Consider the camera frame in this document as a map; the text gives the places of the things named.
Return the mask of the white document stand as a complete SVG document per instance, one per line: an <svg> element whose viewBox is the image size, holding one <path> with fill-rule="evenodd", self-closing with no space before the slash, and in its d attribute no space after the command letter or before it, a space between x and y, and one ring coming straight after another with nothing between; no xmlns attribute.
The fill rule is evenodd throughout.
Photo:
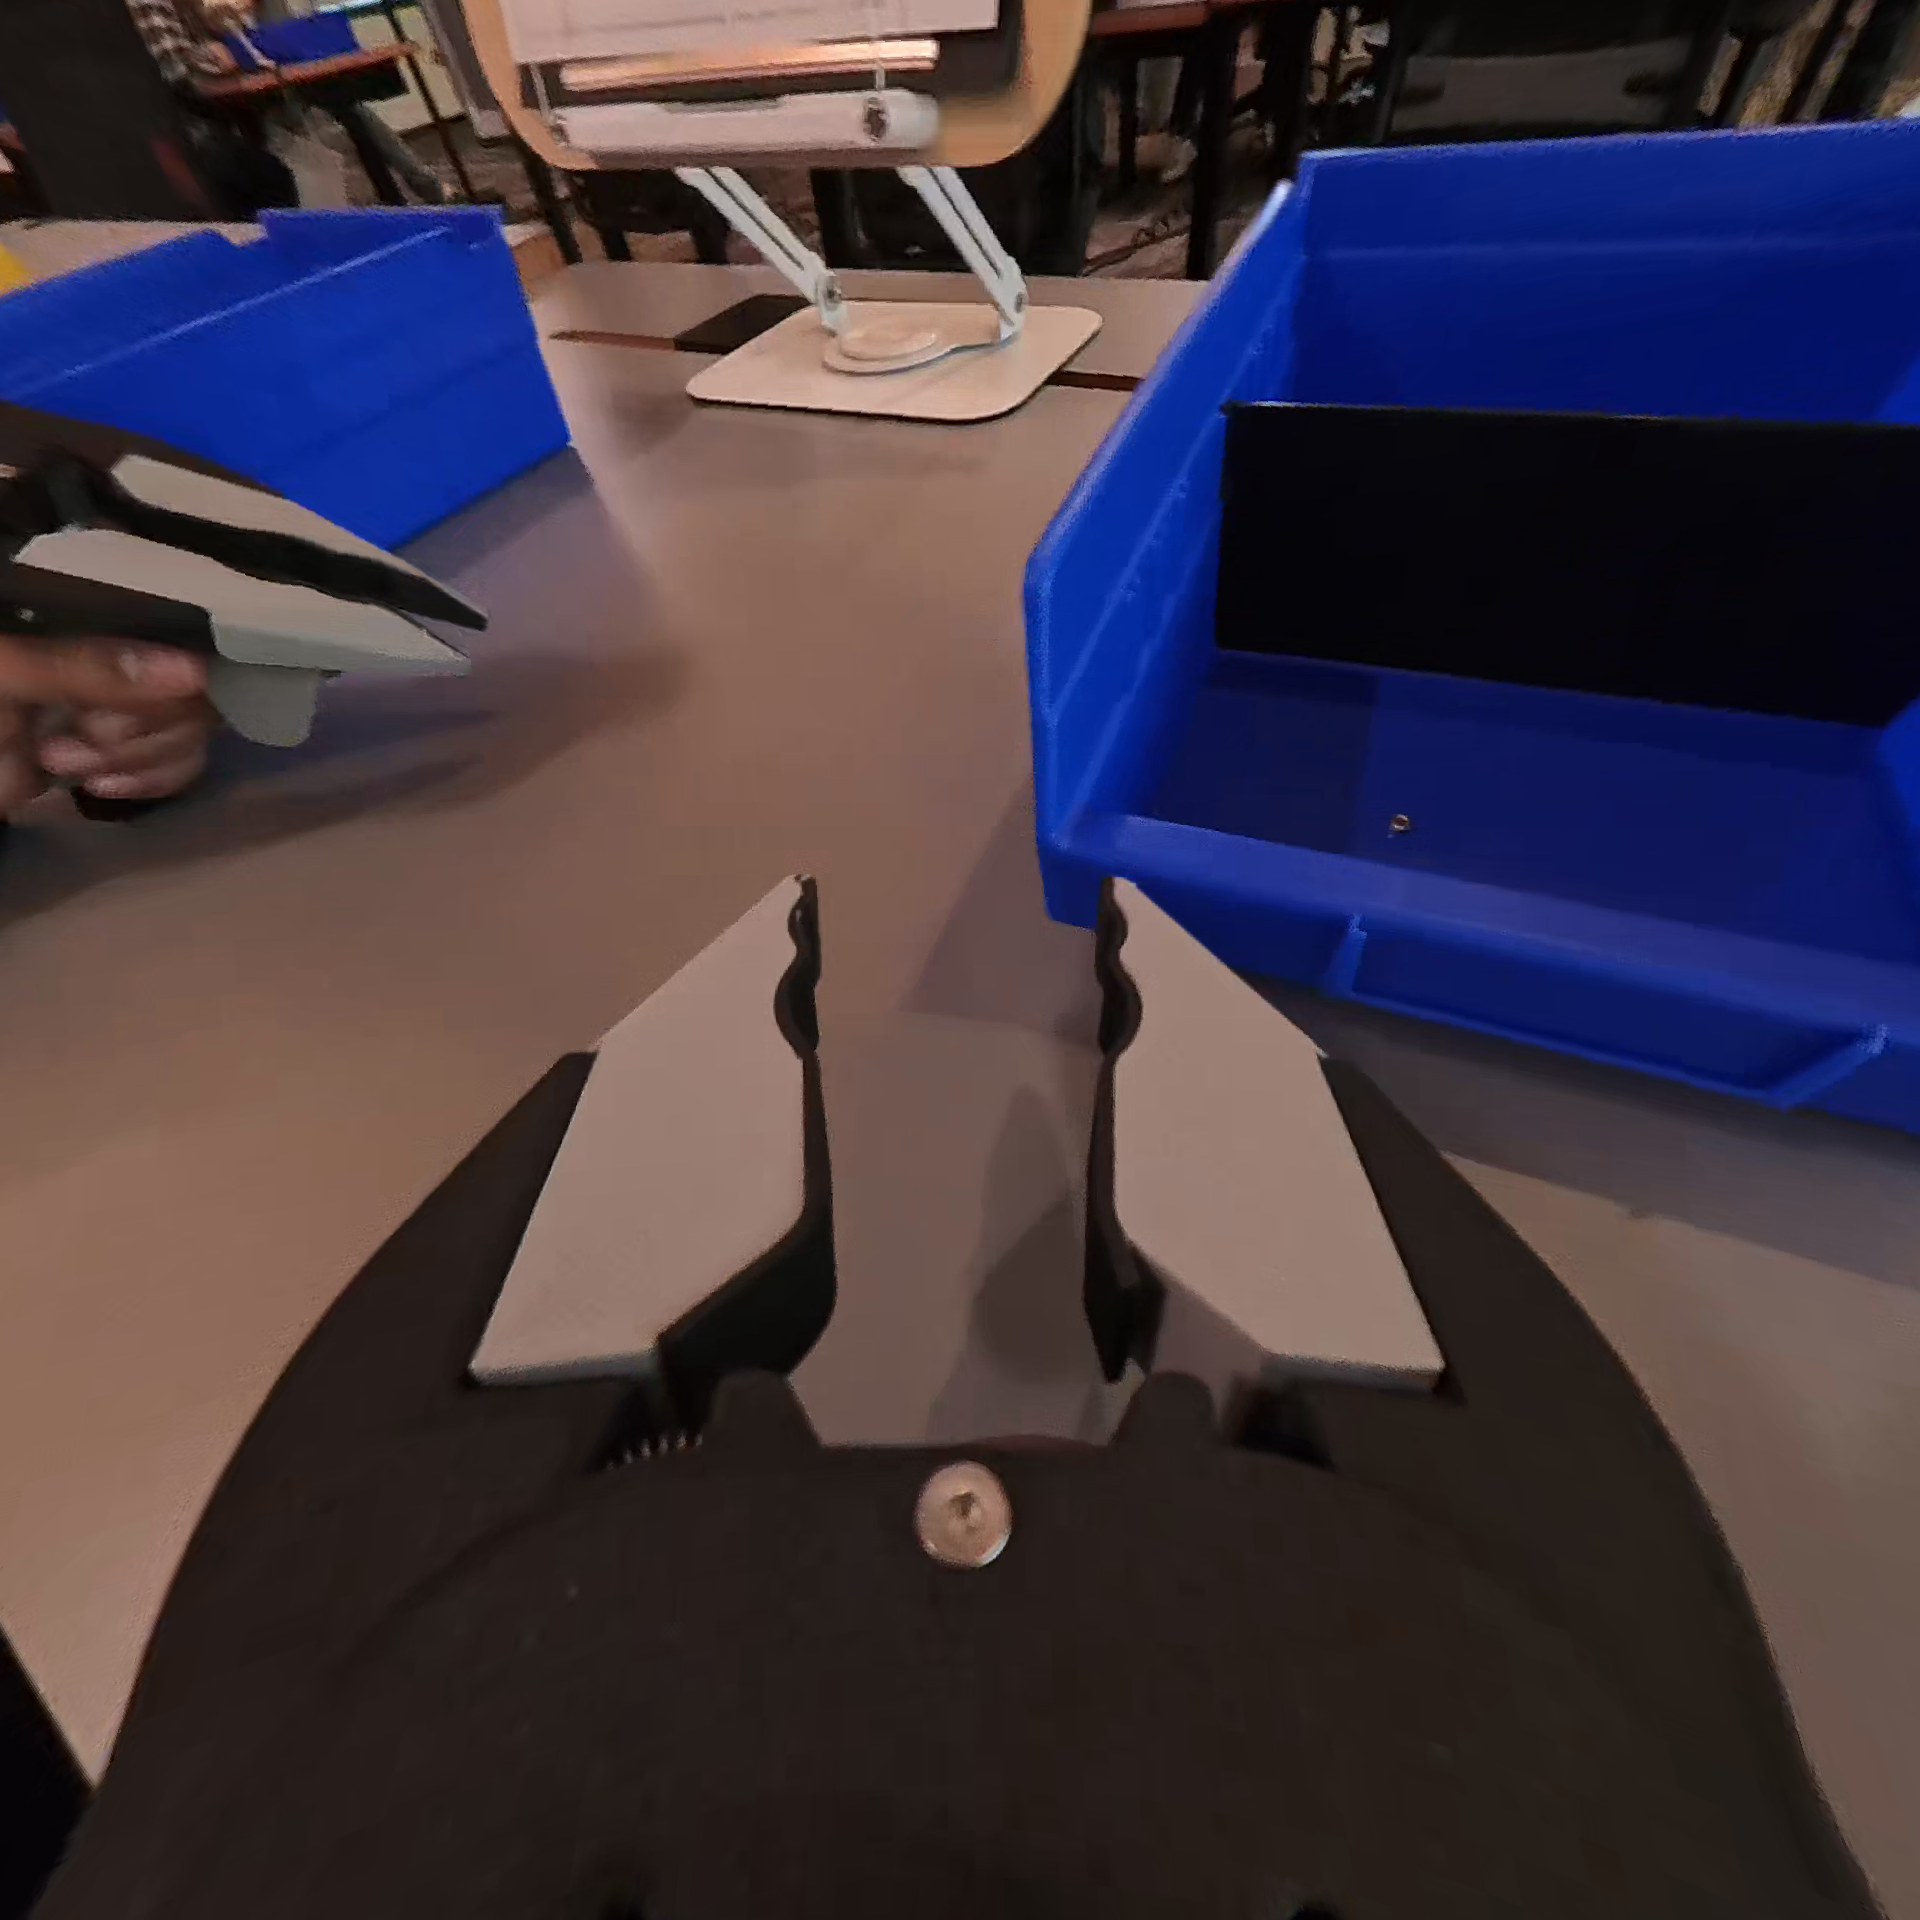
<svg viewBox="0 0 1920 1920"><path fill-rule="evenodd" d="M545 114L594 160L665 160L674 177L772 268L800 305L686 383L711 408L980 424L1024 405L1099 332L1084 305L1032 308L1028 281L957 169L923 164L941 127L933 96L884 65L815 91L732 102L570 99ZM981 299L851 297L825 258L735 167L738 160L848 147L892 165Z"/></svg>

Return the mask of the printed instruction sheet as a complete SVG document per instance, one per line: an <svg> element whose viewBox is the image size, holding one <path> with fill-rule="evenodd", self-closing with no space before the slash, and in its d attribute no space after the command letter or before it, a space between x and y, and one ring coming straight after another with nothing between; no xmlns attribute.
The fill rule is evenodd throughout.
<svg viewBox="0 0 1920 1920"><path fill-rule="evenodd" d="M518 64L985 33L998 1L501 1Z"/></svg>

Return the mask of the brown-edged grey desk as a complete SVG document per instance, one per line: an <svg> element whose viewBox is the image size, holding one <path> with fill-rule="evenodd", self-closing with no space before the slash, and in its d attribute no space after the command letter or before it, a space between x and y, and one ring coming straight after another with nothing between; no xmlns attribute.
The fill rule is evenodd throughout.
<svg viewBox="0 0 1920 1920"><path fill-rule="evenodd" d="M4 251L26 283L154 250L200 221L6 220ZM564 261L559 244L532 221L504 228L540 336L555 343L667 352L697 323L760 293L786 293L772 268L690 259ZM1059 381L1127 391L1153 368L1205 291L1192 279L1035 277L1030 302L1099 315L1099 330Z"/></svg>

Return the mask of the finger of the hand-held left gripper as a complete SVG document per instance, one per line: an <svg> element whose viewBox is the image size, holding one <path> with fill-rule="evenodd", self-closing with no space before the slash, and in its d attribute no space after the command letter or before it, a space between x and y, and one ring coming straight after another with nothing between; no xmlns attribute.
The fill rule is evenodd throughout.
<svg viewBox="0 0 1920 1920"><path fill-rule="evenodd" d="M85 463L85 521L255 582L482 632L472 599L300 501L154 456Z"/></svg>
<svg viewBox="0 0 1920 1920"><path fill-rule="evenodd" d="M206 697L240 737L289 749L326 681L462 678L467 658L419 619L251 579L154 540L68 529L12 559L12 634L122 637L203 659Z"/></svg>

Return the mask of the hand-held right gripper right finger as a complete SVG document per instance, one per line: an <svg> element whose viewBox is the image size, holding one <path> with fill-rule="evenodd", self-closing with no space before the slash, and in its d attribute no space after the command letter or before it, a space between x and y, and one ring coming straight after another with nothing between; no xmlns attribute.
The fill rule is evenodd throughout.
<svg viewBox="0 0 1920 1920"><path fill-rule="evenodd" d="M1101 1378L1436 1386L1324 1049L1126 878L1101 883L1094 973L1081 1310Z"/></svg>

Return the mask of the blue plastic tray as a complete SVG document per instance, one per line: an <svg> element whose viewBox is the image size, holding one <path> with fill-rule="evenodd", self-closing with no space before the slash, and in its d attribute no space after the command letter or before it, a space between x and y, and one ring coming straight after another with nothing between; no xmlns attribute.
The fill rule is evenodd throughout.
<svg viewBox="0 0 1920 1920"><path fill-rule="evenodd" d="M236 68L247 73L334 62L363 50L348 18L334 11L231 14L219 38Z"/></svg>

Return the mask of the black rectangular pad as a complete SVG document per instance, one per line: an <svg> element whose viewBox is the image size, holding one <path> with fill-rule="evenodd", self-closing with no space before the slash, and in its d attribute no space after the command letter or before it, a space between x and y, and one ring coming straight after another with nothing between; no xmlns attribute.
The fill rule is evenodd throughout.
<svg viewBox="0 0 1920 1920"><path fill-rule="evenodd" d="M686 325L671 337L671 347L679 354L726 358L793 315L814 317L812 302L792 293L749 293Z"/></svg>

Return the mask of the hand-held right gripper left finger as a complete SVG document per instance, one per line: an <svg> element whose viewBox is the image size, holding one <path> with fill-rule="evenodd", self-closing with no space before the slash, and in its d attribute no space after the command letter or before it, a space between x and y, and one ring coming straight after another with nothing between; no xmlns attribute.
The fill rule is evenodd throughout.
<svg viewBox="0 0 1920 1920"><path fill-rule="evenodd" d="M790 1376L836 1307L817 886L784 875L594 1046L482 1383Z"/></svg>

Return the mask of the blue divided plastic bin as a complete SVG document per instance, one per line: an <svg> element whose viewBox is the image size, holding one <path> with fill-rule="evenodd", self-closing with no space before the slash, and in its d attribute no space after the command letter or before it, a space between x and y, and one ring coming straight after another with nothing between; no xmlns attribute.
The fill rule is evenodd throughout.
<svg viewBox="0 0 1920 1920"><path fill-rule="evenodd" d="M1916 139L1307 155L1026 565L1051 915L1916 1133Z"/></svg>

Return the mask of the person's left hand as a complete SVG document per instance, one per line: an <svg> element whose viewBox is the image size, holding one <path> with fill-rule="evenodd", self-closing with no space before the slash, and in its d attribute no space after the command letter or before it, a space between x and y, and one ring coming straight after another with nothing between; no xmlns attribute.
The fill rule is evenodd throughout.
<svg viewBox="0 0 1920 1920"><path fill-rule="evenodd" d="M203 775L219 716L198 654L123 637L1 637L1 816L56 785L160 803Z"/></svg>

